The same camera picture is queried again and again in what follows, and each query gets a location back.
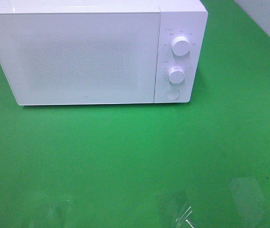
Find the round white door release button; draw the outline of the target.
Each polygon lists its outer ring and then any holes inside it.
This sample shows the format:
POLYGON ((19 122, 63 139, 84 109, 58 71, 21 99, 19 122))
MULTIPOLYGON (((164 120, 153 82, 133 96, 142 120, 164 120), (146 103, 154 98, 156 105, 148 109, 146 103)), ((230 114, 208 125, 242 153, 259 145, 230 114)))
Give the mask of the round white door release button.
POLYGON ((175 88, 166 92, 166 98, 169 100, 177 100, 179 96, 180 96, 180 91, 175 88))

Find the white microwave knob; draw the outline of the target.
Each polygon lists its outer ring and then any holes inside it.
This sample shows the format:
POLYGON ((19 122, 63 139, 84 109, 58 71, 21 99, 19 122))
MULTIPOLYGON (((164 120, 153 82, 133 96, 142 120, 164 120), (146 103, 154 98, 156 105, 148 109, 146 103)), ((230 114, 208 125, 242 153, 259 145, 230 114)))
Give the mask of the white microwave knob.
POLYGON ((180 67, 173 67, 168 71, 168 79, 172 84, 180 84, 185 79, 184 70, 180 67))
POLYGON ((185 35, 179 35, 173 38, 171 46, 174 55, 178 57, 185 56, 190 51, 190 40, 185 35))

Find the white microwave door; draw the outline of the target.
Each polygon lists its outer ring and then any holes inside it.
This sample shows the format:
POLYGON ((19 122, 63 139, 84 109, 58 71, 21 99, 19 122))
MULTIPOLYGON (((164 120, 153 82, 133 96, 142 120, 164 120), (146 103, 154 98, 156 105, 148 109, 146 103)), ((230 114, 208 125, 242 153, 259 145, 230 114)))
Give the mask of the white microwave door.
POLYGON ((159 19, 0 14, 0 65, 19 105, 152 103, 159 19))

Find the green table mat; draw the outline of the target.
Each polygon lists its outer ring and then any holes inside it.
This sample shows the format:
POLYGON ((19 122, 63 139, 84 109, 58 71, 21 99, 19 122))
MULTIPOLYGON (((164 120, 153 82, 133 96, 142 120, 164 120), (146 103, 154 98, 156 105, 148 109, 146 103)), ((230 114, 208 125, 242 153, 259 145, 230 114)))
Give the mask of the green table mat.
POLYGON ((270 228, 270 37, 232 0, 187 104, 19 106, 0 67, 0 228, 270 228))

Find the white microwave oven body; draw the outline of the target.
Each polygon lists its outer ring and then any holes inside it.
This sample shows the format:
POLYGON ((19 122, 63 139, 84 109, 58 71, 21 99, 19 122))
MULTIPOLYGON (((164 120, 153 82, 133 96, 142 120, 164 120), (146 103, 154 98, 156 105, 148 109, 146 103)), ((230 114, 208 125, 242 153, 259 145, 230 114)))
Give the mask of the white microwave oven body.
POLYGON ((203 43, 208 12, 198 0, 0 0, 0 14, 39 13, 159 13, 158 53, 154 101, 152 103, 187 103, 194 85, 199 55, 203 43), (173 54, 173 38, 185 35, 190 51, 178 57, 173 54), (185 79, 172 84, 168 71, 184 70, 185 79), (166 92, 178 89, 177 100, 166 98, 166 92))

